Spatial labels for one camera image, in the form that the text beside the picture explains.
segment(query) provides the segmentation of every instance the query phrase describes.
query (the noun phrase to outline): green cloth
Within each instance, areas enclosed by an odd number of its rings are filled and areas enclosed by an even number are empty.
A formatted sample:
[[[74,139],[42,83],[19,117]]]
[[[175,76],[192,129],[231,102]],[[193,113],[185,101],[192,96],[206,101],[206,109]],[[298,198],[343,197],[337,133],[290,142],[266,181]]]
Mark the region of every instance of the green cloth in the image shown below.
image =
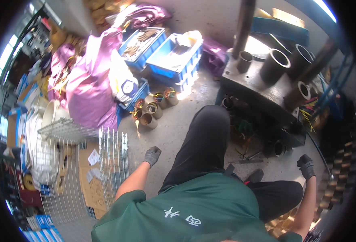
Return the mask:
[[[259,220],[255,195],[242,182],[209,173],[146,200],[141,190],[127,192],[92,230],[93,242],[219,242],[225,239],[278,241]],[[282,242],[301,242],[286,233]]]

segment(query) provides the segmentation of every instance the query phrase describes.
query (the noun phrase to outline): forearm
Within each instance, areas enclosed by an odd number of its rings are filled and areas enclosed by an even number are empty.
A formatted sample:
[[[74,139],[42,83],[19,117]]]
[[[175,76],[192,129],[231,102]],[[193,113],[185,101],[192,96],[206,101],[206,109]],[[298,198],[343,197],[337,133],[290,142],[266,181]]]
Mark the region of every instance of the forearm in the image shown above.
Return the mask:
[[[303,199],[301,200],[300,207],[295,220],[292,225],[291,231],[300,234],[304,239],[310,230],[311,222],[314,218],[316,201],[316,176],[311,177],[306,184]]]
[[[143,190],[150,168],[149,163],[142,162],[141,165],[119,187],[115,200],[126,192]]]

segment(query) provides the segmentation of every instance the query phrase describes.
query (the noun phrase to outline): person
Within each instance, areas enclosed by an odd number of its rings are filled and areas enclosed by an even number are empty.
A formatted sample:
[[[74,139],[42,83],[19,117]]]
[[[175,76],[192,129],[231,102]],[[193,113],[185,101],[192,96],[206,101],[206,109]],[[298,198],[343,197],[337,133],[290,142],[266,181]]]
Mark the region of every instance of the person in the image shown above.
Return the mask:
[[[93,227],[92,241],[277,241],[264,223],[301,201],[291,231],[278,238],[301,242],[315,210],[313,161],[307,155],[297,161],[307,181],[304,194],[295,181],[260,182],[262,170],[243,183],[224,170],[229,126],[229,113],[220,106],[197,112],[159,194],[146,200],[147,174],[161,154],[158,147],[150,148],[144,162],[119,187],[111,209]]]

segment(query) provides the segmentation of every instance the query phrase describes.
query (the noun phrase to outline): work glove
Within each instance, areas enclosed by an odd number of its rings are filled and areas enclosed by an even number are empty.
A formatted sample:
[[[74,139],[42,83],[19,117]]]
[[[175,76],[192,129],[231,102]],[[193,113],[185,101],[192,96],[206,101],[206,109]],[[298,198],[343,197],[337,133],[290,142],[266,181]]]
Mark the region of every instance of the work glove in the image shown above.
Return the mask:
[[[140,42],[148,40],[151,36],[158,32],[157,29],[147,29],[143,32],[141,36],[138,37]]]
[[[161,149],[154,146],[151,147],[146,151],[146,155],[144,156],[144,162],[147,162],[150,164],[150,167],[152,167],[159,159],[159,156],[161,155]]]
[[[314,161],[308,155],[304,154],[299,158],[298,167],[306,181],[315,176]]]
[[[139,49],[139,46],[127,46],[126,50],[123,52],[123,55],[128,54],[129,56],[133,56],[136,54],[136,51]]]

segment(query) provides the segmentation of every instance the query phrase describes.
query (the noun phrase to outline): metal wire basket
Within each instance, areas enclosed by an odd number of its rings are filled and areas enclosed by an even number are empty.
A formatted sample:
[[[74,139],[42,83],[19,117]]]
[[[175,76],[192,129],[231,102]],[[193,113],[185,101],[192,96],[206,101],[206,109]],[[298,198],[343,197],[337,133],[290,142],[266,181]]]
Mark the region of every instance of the metal wire basket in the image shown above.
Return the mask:
[[[92,149],[98,151],[99,164],[90,166],[87,157]],[[97,219],[111,207],[117,188],[128,177],[127,149],[127,134],[84,128],[72,119],[60,119],[38,131],[40,165],[33,163],[31,169],[41,171],[36,179],[43,210],[65,241],[91,241]],[[91,173],[85,176],[84,171],[90,170],[100,174],[88,180]]]

